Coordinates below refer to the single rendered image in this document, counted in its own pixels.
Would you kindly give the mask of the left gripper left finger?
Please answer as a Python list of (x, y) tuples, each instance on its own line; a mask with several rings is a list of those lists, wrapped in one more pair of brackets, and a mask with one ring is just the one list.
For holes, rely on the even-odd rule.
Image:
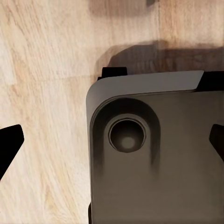
[(0, 129), (0, 180), (24, 142), (20, 124)]

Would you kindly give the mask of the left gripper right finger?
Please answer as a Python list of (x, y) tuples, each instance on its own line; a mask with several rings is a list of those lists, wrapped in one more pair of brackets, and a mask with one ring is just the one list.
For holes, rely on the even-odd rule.
[(209, 141), (217, 151), (217, 154), (224, 161), (224, 126), (213, 124), (210, 131)]

